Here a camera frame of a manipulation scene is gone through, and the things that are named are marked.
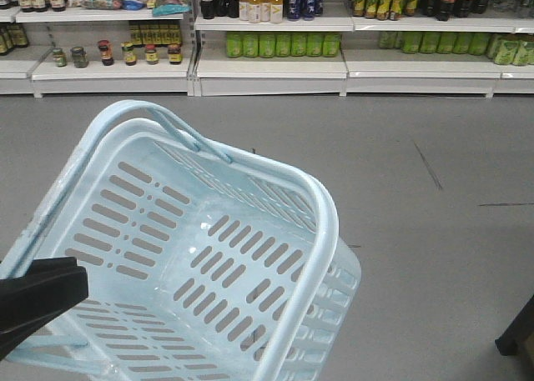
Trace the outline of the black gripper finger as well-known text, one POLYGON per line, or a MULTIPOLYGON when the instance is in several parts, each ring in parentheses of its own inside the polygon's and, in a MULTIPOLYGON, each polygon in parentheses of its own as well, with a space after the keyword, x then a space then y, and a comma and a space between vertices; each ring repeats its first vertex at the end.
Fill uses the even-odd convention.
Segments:
POLYGON ((27 320, 1 320, 1 360, 4 360, 20 343, 50 321, 49 316, 27 320))
POLYGON ((34 333, 88 297, 88 273, 73 257, 32 261, 1 280, 1 334, 34 333))

